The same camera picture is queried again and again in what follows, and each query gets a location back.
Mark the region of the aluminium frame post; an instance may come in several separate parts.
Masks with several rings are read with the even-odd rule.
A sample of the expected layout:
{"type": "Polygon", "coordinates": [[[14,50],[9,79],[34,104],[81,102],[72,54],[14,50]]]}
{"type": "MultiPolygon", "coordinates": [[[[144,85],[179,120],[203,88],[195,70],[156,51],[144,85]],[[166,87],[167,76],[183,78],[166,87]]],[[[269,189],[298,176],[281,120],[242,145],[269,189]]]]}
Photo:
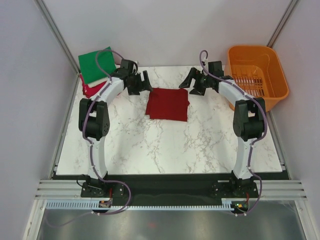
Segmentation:
{"type": "Polygon", "coordinates": [[[62,48],[65,56],[67,57],[69,63],[71,64],[73,70],[76,72],[77,75],[80,74],[80,67],[78,66],[75,58],[73,57],[63,35],[61,34],[61,31],[59,30],[57,24],[55,23],[55,20],[52,16],[52,14],[49,11],[49,8],[47,7],[44,0],[35,0],[34,1],[39,8],[42,16],[44,17],[45,21],[47,22],[51,32],[53,33],[54,37],[56,38],[58,44],[62,48]]]}
{"type": "Polygon", "coordinates": [[[267,47],[273,48],[280,37],[282,31],[284,30],[286,24],[288,23],[290,17],[294,13],[296,7],[300,3],[300,0],[290,0],[288,6],[286,7],[282,17],[280,18],[275,30],[273,31],[268,43],[267,47]]]}

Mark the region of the left aluminium frame post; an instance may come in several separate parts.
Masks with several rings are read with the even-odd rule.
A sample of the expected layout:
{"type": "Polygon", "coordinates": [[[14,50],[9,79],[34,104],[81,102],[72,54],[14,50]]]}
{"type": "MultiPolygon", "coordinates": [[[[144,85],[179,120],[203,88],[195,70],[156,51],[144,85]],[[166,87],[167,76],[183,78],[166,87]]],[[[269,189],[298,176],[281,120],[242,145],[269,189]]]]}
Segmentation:
{"type": "Polygon", "coordinates": [[[53,33],[54,37],[56,38],[58,44],[62,48],[65,56],[67,57],[69,63],[71,64],[73,70],[76,72],[77,75],[80,74],[80,67],[78,66],[75,58],[73,57],[63,35],[61,34],[61,31],[59,30],[57,24],[55,23],[55,20],[52,16],[52,14],[49,11],[49,8],[47,7],[44,0],[35,0],[34,1],[39,8],[42,16],[44,17],[45,21],[47,22],[51,32],[53,33]]]}

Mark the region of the pink red folded t shirt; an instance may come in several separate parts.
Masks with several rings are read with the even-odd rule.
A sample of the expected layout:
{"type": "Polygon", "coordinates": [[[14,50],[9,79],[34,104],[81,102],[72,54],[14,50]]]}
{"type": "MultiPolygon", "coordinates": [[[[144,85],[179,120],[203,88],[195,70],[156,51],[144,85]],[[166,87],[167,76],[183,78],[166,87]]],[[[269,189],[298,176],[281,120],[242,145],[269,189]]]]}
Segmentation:
{"type": "Polygon", "coordinates": [[[85,77],[83,77],[82,74],[80,74],[79,76],[81,79],[82,93],[87,98],[90,98],[93,95],[97,94],[101,90],[101,88],[104,86],[104,84],[106,83],[106,82],[104,82],[104,84],[101,83],[95,87],[90,88],[86,83],[90,82],[91,76],[85,75],[85,77]]]}

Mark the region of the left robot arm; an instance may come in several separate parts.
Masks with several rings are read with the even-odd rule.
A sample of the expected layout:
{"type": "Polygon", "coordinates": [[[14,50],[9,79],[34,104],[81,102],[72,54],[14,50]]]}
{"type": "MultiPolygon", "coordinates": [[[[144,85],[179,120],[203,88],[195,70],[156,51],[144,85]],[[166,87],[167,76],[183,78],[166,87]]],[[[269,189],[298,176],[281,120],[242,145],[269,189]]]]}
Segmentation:
{"type": "Polygon", "coordinates": [[[120,66],[107,74],[108,80],[92,97],[83,98],[79,103],[78,128],[88,148],[89,170],[86,184],[99,197],[110,191],[105,163],[105,139],[110,130],[109,105],[124,90],[129,95],[152,91],[148,72],[139,72],[135,61],[122,59],[120,66]]]}

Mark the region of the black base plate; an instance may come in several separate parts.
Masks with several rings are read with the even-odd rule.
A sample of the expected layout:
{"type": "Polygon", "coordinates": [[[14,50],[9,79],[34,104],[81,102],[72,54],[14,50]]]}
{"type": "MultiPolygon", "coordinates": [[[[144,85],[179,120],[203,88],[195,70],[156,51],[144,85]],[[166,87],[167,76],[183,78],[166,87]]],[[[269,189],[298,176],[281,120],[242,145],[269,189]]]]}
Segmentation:
{"type": "Polygon", "coordinates": [[[255,177],[237,185],[232,173],[107,175],[102,188],[82,184],[83,198],[111,198],[119,204],[213,204],[222,199],[253,199],[259,195],[255,177]]]}

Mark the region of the orange plastic basket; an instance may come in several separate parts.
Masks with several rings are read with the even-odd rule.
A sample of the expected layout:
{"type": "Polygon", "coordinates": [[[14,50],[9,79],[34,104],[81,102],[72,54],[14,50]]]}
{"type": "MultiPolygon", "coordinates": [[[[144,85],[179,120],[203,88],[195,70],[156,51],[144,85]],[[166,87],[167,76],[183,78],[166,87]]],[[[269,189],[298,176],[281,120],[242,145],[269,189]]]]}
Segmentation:
{"type": "Polygon", "coordinates": [[[262,45],[235,45],[227,51],[224,68],[246,93],[265,101],[270,111],[289,95],[289,87],[277,53],[262,45]]]}

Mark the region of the aluminium rail profile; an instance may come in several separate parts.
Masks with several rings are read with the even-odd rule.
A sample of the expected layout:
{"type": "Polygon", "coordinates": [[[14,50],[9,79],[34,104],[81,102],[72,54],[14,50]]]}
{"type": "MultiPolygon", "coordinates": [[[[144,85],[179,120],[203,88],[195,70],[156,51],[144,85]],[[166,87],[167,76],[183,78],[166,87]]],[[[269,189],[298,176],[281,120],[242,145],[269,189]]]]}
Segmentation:
{"type": "MultiPolygon", "coordinates": [[[[257,189],[262,190],[262,200],[301,200],[307,197],[299,180],[258,180],[254,181],[257,189]]],[[[36,193],[36,199],[66,199],[75,200],[81,197],[81,187],[75,180],[41,180],[36,193]]]]}

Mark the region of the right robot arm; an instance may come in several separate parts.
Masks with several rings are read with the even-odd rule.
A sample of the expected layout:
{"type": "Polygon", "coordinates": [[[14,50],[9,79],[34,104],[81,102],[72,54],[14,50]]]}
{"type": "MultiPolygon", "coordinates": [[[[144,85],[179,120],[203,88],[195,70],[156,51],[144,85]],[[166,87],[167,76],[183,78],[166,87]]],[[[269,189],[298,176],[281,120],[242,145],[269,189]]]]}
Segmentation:
{"type": "Polygon", "coordinates": [[[240,197],[253,180],[251,162],[255,143],[267,134],[265,100],[245,92],[231,76],[224,75],[221,61],[202,61],[201,67],[202,70],[192,67],[179,87],[189,88],[192,80],[195,80],[193,89],[189,92],[191,95],[204,96],[206,89],[210,88],[233,104],[232,127],[237,136],[238,147],[231,172],[234,181],[229,184],[229,191],[233,196],[240,197]]]}

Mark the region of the right aluminium frame post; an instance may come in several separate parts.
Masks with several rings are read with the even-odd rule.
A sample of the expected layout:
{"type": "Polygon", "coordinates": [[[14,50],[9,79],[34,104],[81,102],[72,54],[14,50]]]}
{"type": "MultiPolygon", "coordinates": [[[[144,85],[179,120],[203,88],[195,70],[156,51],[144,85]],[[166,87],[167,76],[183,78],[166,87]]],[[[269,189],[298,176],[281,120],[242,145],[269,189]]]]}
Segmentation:
{"type": "Polygon", "coordinates": [[[280,37],[282,31],[284,30],[286,24],[288,23],[290,17],[294,13],[296,7],[300,3],[300,0],[290,0],[288,6],[286,7],[282,17],[280,18],[275,30],[273,31],[268,43],[267,47],[273,48],[280,37]]]}

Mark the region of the dark red t shirt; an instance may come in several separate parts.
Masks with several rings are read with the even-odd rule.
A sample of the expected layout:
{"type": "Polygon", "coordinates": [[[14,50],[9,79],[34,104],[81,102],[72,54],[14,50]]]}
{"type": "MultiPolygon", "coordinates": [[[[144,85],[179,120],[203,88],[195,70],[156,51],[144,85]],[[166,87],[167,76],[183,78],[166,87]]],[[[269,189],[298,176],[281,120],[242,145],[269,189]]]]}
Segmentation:
{"type": "Polygon", "coordinates": [[[154,88],[149,93],[145,114],[151,120],[188,121],[188,91],[179,89],[154,88]]]}

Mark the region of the white folded t shirt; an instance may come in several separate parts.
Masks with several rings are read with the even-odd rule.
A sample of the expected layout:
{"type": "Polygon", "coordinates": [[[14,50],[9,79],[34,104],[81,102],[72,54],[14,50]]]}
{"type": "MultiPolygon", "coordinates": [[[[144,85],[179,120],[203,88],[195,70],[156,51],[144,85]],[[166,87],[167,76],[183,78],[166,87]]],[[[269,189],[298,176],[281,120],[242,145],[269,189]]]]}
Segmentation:
{"type": "Polygon", "coordinates": [[[93,88],[99,84],[104,84],[104,82],[107,82],[110,79],[109,75],[111,75],[111,73],[119,66],[119,64],[111,64],[108,65],[106,69],[102,70],[96,66],[90,78],[90,82],[86,83],[86,85],[88,85],[89,88],[93,88]]]}

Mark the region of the green folded t shirt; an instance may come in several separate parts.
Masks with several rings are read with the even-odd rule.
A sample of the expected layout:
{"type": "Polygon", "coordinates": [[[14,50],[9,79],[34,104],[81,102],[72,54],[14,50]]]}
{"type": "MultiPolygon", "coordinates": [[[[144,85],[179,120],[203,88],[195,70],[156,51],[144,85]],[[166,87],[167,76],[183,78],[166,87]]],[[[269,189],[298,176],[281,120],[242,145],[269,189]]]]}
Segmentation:
{"type": "MultiPolygon", "coordinates": [[[[96,63],[96,55],[99,51],[93,51],[78,56],[80,71],[84,83],[93,88],[108,80],[107,75],[98,67],[96,63]]],[[[99,66],[109,75],[116,70],[116,64],[113,53],[103,51],[97,58],[99,66]]]]}

